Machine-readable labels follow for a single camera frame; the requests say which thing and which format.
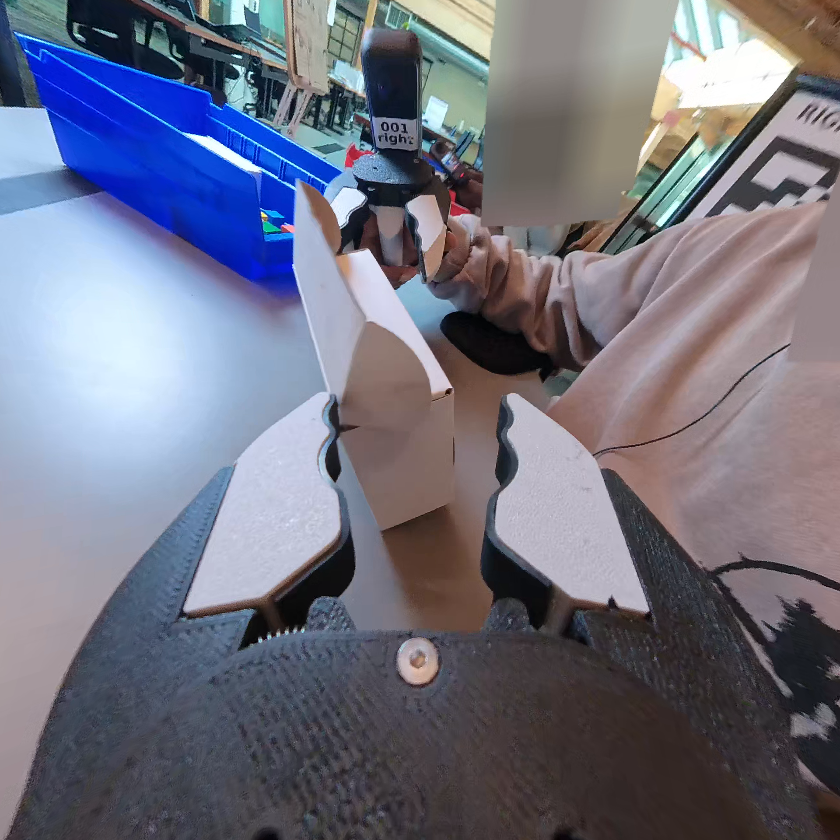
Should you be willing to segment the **person's pale sweatshirt torso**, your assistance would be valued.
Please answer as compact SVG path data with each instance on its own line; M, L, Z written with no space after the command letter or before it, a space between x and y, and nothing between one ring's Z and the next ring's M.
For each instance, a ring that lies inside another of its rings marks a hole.
M838 364L782 351L693 427L749 357L697 381L592 364L549 404L710 573L780 692L814 785L838 798Z

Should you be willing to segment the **person's right hand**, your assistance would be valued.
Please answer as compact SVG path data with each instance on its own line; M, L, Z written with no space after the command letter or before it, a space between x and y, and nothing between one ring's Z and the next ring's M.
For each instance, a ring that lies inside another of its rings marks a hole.
M399 266L387 265L382 253L377 217L373 212L370 213L363 228L360 247L370 250L385 277L395 289L414 278L418 269L419 257L416 243L411 231L406 226L402 227L402 242L402 264Z

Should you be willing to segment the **black tape strip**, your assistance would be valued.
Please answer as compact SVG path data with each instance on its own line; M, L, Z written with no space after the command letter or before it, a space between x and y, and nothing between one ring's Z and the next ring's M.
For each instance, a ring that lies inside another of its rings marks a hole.
M1 180L1 215L75 200L102 189L67 167Z

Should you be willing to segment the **wooden easel board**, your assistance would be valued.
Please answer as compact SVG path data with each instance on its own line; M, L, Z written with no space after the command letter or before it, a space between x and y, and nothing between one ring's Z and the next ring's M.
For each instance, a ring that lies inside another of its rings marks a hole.
M294 139L309 102L329 93L329 32L334 1L284 1L286 26L286 89L280 99L276 125L289 117L287 137Z

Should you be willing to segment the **printed marker board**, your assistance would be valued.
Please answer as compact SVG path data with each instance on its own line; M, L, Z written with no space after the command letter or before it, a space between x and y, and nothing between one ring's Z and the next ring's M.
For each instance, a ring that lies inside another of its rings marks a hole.
M790 77L701 178L670 223L826 201L838 170L838 80Z

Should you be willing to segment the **white cardboard box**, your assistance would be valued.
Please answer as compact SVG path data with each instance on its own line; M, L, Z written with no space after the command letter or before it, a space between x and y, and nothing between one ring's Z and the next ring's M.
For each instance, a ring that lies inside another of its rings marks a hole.
M333 209L297 181L293 272L341 436L378 528L449 504L455 390L369 249L339 253Z

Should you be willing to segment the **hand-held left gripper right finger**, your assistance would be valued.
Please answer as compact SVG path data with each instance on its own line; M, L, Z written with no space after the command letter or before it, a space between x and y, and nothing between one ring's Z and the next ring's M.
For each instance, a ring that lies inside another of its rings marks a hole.
M496 602L520 602L531 625L577 611L645 617L648 596L595 458L518 394L497 423L480 572Z

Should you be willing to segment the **person's right forearm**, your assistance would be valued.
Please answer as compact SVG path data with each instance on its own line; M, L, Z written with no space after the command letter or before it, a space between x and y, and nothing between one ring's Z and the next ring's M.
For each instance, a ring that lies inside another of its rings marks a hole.
M520 334L555 367L603 351L619 364L698 355L738 374L786 345L828 202L722 214L618 255L530 257L465 216L427 284L436 298Z

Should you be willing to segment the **blue plastic bin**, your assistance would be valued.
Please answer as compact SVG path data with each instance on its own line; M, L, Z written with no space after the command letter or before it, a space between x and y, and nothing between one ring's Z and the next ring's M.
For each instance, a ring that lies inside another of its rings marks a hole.
M340 168L206 91L15 36L71 170L242 277L291 273L259 209L293 216L297 181L324 193Z

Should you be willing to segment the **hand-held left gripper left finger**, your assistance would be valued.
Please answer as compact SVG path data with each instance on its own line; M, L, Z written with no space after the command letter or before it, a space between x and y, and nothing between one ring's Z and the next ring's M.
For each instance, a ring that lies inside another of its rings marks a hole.
M354 576L347 502L337 480L336 397L320 392L239 456L185 598L184 614L256 609L267 623L305 623Z

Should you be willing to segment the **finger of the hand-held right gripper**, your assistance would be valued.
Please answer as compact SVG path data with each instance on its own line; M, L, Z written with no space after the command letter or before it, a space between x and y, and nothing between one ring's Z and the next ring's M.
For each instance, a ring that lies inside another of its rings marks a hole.
M417 274L423 284L435 280L444 259L449 196L439 205L434 195L419 195L406 205L406 221L417 253Z
M338 256L361 245L364 226L370 215L366 196L351 185L329 185L328 244Z

